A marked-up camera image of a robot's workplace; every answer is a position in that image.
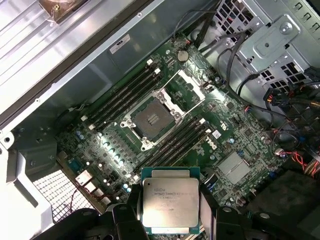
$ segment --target intel xeon processor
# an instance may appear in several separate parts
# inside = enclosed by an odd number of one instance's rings
[[[146,178],[142,224],[149,228],[192,228],[199,222],[199,180]]]

